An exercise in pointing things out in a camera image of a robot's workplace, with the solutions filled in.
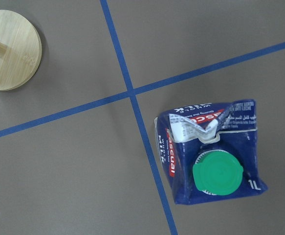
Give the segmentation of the blue white milk carton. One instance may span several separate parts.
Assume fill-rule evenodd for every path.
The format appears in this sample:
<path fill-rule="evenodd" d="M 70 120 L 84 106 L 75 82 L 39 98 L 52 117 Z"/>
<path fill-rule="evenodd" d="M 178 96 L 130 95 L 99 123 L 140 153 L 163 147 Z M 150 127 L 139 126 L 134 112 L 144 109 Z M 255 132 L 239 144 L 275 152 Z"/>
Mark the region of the blue white milk carton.
<path fill-rule="evenodd" d="M 256 101 L 174 108 L 154 120 L 163 171 L 176 204 L 260 195 Z"/>

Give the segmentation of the round wooden stand base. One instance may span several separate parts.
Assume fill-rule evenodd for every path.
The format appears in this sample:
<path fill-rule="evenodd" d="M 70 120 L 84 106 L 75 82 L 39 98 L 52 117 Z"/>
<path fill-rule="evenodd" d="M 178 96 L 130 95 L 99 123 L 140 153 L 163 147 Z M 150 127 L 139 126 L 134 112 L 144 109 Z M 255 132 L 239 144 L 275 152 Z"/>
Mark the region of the round wooden stand base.
<path fill-rule="evenodd" d="M 0 10 L 0 91 L 29 81 L 41 58 L 42 42 L 34 25 L 17 12 Z"/>

